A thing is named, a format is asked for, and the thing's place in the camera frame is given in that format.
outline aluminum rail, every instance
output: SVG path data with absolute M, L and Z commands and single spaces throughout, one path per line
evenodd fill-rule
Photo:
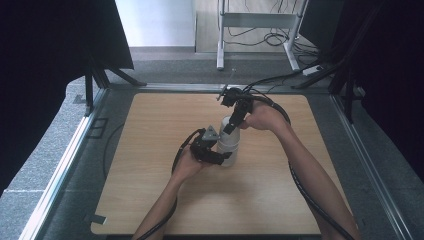
M 100 89 L 96 95 L 95 105 L 103 100 L 106 94 L 105 89 Z M 49 183 L 47 184 L 46 189 L 44 190 L 43 195 L 41 195 L 40 200 L 37 203 L 34 211 L 31 214 L 24 230 L 22 231 L 19 240 L 29 240 L 35 239 L 43 223 L 45 222 L 48 213 L 56 199 L 56 196 L 59 194 L 59 190 L 64 182 L 72 163 L 75 160 L 75 156 L 78 153 L 78 150 L 81 147 L 81 143 L 84 140 L 84 136 L 88 132 L 90 125 L 96 116 L 99 108 L 95 108 L 94 111 L 86 117 L 81 119 L 77 130 L 75 131 L 68 147 L 66 148 L 64 154 L 62 155 L 61 160 L 59 161 L 58 166 L 56 167 L 53 176 L 51 177 Z
M 344 125 L 346 132 L 353 143 L 356 153 L 362 163 L 362 166 L 370 179 L 371 185 L 373 186 L 378 199 L 380 200 L 381 205 L 383 206 L 384 211 L 387 214 L 387 217 L 392 224 L 392 227 L 398 237 L 402 240 L 412 240 L 414 239 L 406 226 L 404 218 L 401 211 L 396 205 L 392 195 L 386 187 L 383 179 L 380 177 L 380 174 L 375 167 L 372 158 L 368 154 L 366 147 L 364 146 L 358 132 L 355 129 L 355 126 L 349 122 L 343 113 L 343 104 L 341 101 L 334 95 L 330 95 L 331 100 L 336 108 L 336 111 Z

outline metal frame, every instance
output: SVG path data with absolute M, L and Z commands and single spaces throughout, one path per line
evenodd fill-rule
M 226 84 L 148 84 L 145 87 L 123 87 L 119 89 L 138 89 L 142 92 L 202 92 L 202 93 L 219 93 L 223 87 L 227 86 Z M 244 85 L 230 85 L 228 87 L 244 87 Z M 266 92 L 272 86 L 262 85 L 256 86 L 255 88 L 259 91 Z M 104 101 L 107 95 L 106 89 L 100 89 L 96 95 L 95 105 L 99 106 Z M 292 89 L 290 87 L 278 87 L 273 89 L 271 94 L 281 94 L 281 93 L 315 93 L 315 94 L 328 94 L 326 89 Z M 372 186 L 374 187 L 376 194 L 386 211 L 387 217 L 392 224 L 393 229 L 395 230 L 398 239 L 412 240 L 413 237 L 406 226 L 402 213 L 394 202 L 393 197 L 388 191 L 385 183 L 381 179 L 376 167 L 373 164 L 371 157 L 369 156 L 367 149 L 362 143 L 362 140 L 357 133 L 353 124 L 343 114 L 343 104 L 340 99 L 334 95 L 330 95 L 330 98 L 336 108 L 336 111 L 344 125 L 347 134 L 349 135 L 354 148 L 360 158 L 360 161 L 364 167 L 364 170 L 369 177 Z M 84 136 L 87 134 L 89 127 L 95 118 L 95 116 L 100 111 L 99 107 L 94 108 L 93 112 L 89 116 L 82 118 L 74 136 L 72 137 L 71 142 L 69 143 L 65 153 L 62 156 L 50 182 L 48 183 L 46 190 L 41 196 L 35 210 L 33 211 L 29 221 L 27 222 L 23 232 L 21 233 L 20 240 L 23 239 L 35 239 L 39 230 L 41 229 L 43 223 L 45 222 L 47 215 L 59 193 L 59 190 L 74 162 L 76 155 L 81 147 Z
M 221 10 L 219 12 L 219 40 L 217 50 L 216 67 L 218 70 L 224 69 L 224 28 L 225 27 L 252 27 L 252 28 L 284 28 L 292 29 L 289 41 L 284 43 L 284 49 L 289 59 L 293 71 L 299 71 L 299 65 L 294 57 L 292 48 L 296 38 L 303 13 L 305 12 L 308 0 L 303 0 L 299 12 L 295 14 L 262 14 L 262 13 L 230 13 L 225 12 L 225 0 L 221 0 Z
M 96 95 L 95 104 L 98 106 L 103 101 L 106 94 L 105 89 L 100 89 Z M 34 211 L 31 214 L 24 230 L 22 231 L 19 240 L 35 239 L 45 220 L 47 215 L 59 193 L 62 183 L 75 160 L 78 150 L 81 147 L 84 136 L 87 134 L 90 125 L 97 115 L 99 108 L 94 108 L 93 112 L 89 116 L 84 116 L 79 123 L 77 130 L 75 131 L 68 147 L 66 148 L 56 170 L 53 173 L 43 195 L 37 203 Z
M 344 115 L 343 104 L 336 96 L 330 96 L 340 117 L 340 120 L 342 121 L 342 124 L 344 125 L 345 130 L 353 143 L 353 147 L 355 148 L 356 153 L 358 154 L 362 166 L 364 167 L 365 173 L 370 179 L 371 185 L 374 187 L 375 193 L 378 199 L 380 200 L 380 203 L 383 206 L 383 209 L 387 214 L 387 218 L 392 224 L 392 227 L 395 230 L 398 239 L 412 240 L 413 237 L 408 227 L 406 226 L 404 217 L 402 216 L 402 213 L 400 212 L 392 195 L 387 189 L 386 184 L 380 177 L 380 174 L 378 173 L 377 168 L 373 163 L 373 160 L 368 154 L 366 147 L 362 143 L 361 137 L 356 131 L 355 126 Z

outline hand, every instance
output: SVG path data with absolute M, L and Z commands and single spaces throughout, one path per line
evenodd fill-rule
M 252 114 L 240 124 L 241 129 L 253 127 L 258 130 L 271 130 L 276 133 L 288 124 L 280 112 L 259 101 L 253 102 Z
M 198 161 L 191 153 L 190 146 L 187 146 L 181 153 L 180 159 L 177 163 L 177 166 L 175 167 L 172 177 L 183 182 L 188 178 L 196 175 L 203 168 L 210 165 L 212 164 Z

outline black wire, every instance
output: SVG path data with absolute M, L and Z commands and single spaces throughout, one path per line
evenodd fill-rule
M 257 101 L 264 102 L 280 112 L 283 117 L 286 119 L 286 121 L 291 125 L 290 118 L 287 114 L 287 112 L 277 103 L 274 103 L 270 98 L 266 97 L 265 94 L 262 94 L 265 97 L 258 97 L 258 96 L 249 96 L 245 95 L 246 97 L 240 97 L 240 99 L 247 98 L 247 99 L 253 99 Z M 325 221 L 327 221 L 334 229 L 339 232 L 345 239 L 347 240 L 354 240 L 353 237 L 342 227 L 340 224 L 338 224 L 330 215 L 328 215 L 309 195 L 309 193 L 306 191 L 306 189 L 303 187 L 302 183 L 300 182 L 299 178 L 297 177 L 294 169 L 292 168 L 290 162 L 289 162 L 289 168 L 290 173 L 293 177 L 293 181 L 296 184 L 296 187 L 299 189 L 299 192 L 302 194 L 302 196 L 305 198 L 305 201 L 320 214 Z
M 345 239 L 348 240 L 354 240 L 354 238 L 342 227 L 340 224 L 338 224 L 330 215 L 328 215 L 309 195 L 309 193 L 306 191 L 306 189 L 303 187 L 302 183 L 300 182 L 299 178 L 297 177 L 293 167 L 291 166 L 289 162 L 289 168 L 290 173 L 293 177 L 293 181 L 296 184 L 296 187 L 299 189 L 299 192 L 302 194 L 303 198 L 305 198 L 306 202 L 311 206 L 315 211 L 318 212 L 318 214 L 324 218 L 325 221 L 327 221 L 334 229 L 336 229 L 337 232 L 339 232 Z
M 243 89 L 243 92 L 244 92 L 244 93 L 248 93 L 248 92 L 252 89 L 252 87 L 253 87 L 253 86 L 256 86 L 256 85 L 259 85 L 259 84 L 265 84 L 265 83 L 275 82 L 277 79 L 281 79 L 281 78 L 290 78 L 290 77 L 294 77 L 294 76 L 296 76 L 296 75 L 298 75 L 298 74 L 302 73 L 302 71 L 303 71 L 303 70 L 305 70 L 305 69 L 307 69 L 307 68 L 309 68 L 309 67 L 311 67 L 311 66 L 316 65 L 318 62 L 319 62 L 319 59 L 318 59 L 318 60 L 316 60 L 316 61 L 314 61 L 314 62 L 312 62 L 311 64 L 309 64 L 309 65 L 305 66 L 304 68 L 300 69 L 299 71 L 292 72 L 292 73 L 289 73 L 289 74 L 286 74 L 286 75 L 279 75 L 279 76 L 275 76 L 275 77 L 264 78 L 264 79 L 258 80 L 258 81 L 256 81 L 256 82 L 250 83 L 249 85 L 247 85 L 247 86 Z
M 118 130 L 119 130 L 120 128 L 122 128 L 124 125 L 125 125 L 125 123 L 122 123 L 121 125 L 119 125 L 118 127 L 116 127 L 116 128 L 115 128 L 115 130 L 113 130 L 113 132 L 109 135 L 109 137 L 108 137 L 108 139 L 107 139 L 107 141 L 106 141 L 105 148 L 103 149 L 103 176 L 104 176 L 105 180 L 106 180 L 106 178 L 107 178 L 107 173 L 106 173 L 106 151 L 107 151 L 107 149 L 108 149 L 108 147 L 109 147 L 109 143 L 110 143 L 110 140 L 112 139 L 112 137 L 113 137 L 113 136 L 116 134 L 116 132 L 118 132 Z
M 202 131 L 202 129 L 197 129 L 192 134 L 190 134 L 190 136 L 188 136 L 188 138 L 181 144 L 180 148 L 178 149 L 177 154 L 175 155 L 174 162 L 172 163 L 171 174 L 174 172 L 175 167 L 178 164 L 178 161 L 180 159 L 181 153 L 183 152 L 184 148 L 189 144 L 189 142 L 193 138 L 193 136 L 196 135 L 197 133 L 201 132 L 201 131 Z M 174 212 L 177 209 L 177 202 L 178 202 L 178 197 L 175 198 L 174 204 L 172 205 L 172 208 L 169 210 L 168 214 L 160 222 L 158 222 L 155 226 L 153 226 L 147 232 L 145 232 L 141 237 L 137 238 L 137 240 L 147 239 L 153 233 L 155 233 L 157 230 L 159 230 L 163 225 L 165 225 L 169 221 L 169 219 L 172 217 L 172 215 L 174 215 Z

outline black curtain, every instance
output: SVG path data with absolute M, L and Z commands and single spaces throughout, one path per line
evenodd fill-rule
M 133 68 L 113 0 L 0 3 L 0 190 L 32 153 L 89 60 Z
M 363 107 L 424 181 L 424 8 L 385 1 L 354 61 Z

